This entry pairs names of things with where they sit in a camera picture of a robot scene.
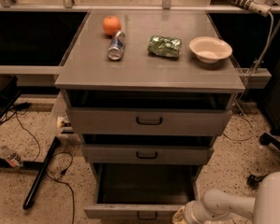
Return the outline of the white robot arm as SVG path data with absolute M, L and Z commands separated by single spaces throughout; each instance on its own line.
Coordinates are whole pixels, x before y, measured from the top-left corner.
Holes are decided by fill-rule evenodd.
M 260 182 L 255 198 L 210 189 L 201 200 L 182 206 L 174 214 L 173 223 L 204 224 L 229 220 L 234 215 L 250 219 L 252 224 L 280 224 L 280 172 L 269 174 Z

